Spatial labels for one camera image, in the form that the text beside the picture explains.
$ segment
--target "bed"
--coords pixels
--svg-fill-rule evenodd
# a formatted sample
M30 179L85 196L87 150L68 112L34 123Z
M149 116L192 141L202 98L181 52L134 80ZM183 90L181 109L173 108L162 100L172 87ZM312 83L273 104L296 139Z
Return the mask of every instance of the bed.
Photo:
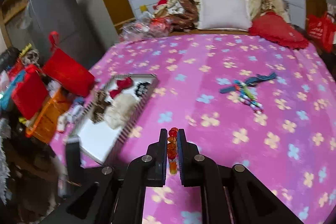
M187 140L220 165L241 163L304 223L323 223L336 204L334 79L310 45L290 50L260 37L191 34L110 48L92 68L100 84L120 73L154 73L160 83L119 155L146 153L161 128L184 128ZM251 92L264 105L255 115L238 93L218 90L233 80L276 72ZM64 136L51 147L63 158ZM83 156L85 167L96 166ZM144 224L201 224L198 188L167 172L148 188Z

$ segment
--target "red gift bag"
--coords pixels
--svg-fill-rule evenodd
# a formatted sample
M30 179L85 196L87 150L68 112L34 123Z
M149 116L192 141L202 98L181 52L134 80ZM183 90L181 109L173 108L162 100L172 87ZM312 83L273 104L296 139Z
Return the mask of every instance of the red gift bag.
M323 48L326 52L332 51L336 27L327 12L321 18L314 15L308 16L307 32L315 39L319 47Z
M26 74L12 92L12 99L23 117L29 120L42 107L48 91L34 65L25 68Z
M88 96L95 82L95 77L81 64L57 48L57 32L51 32L49 40L52 44L51 50L55 47L56 50L43 66L43 72L60 82L69 92L83 97Z

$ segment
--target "red bag handle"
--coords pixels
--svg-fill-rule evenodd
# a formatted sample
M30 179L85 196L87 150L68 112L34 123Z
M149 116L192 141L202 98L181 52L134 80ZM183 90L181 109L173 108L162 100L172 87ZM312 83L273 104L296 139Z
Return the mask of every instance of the red bag handle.
M51 52L52 52L52 51L57 47L57 45L58 45L58 42L59 42L58 37L59 37L58 32L56 32L56 31L52 31L52 32L50 32L50 34L49 34L49 41L50 41L50 43L51 43L51 49L50 49Z

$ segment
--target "refrigerator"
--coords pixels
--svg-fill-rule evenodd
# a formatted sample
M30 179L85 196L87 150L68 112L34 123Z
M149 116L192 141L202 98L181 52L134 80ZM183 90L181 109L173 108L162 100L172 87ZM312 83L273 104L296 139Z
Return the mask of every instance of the refrigerator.
M59 34L58 47L87 69L103 56L103 47L95 40L76 0L29 0L27 9L28 32L43 63L52 55L51 31Z

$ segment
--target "red bow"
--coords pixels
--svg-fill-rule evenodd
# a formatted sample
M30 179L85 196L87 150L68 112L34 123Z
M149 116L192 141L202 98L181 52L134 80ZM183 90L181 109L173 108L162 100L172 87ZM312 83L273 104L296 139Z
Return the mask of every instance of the red bow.
M131 77L127 77L125 78L125 80L118 80L117 86L118 89L110 91L110 96L112 99L114 99L114 97L116 97L119 93L121 93L122 90L129 89L130 87L132 87L133 80Z

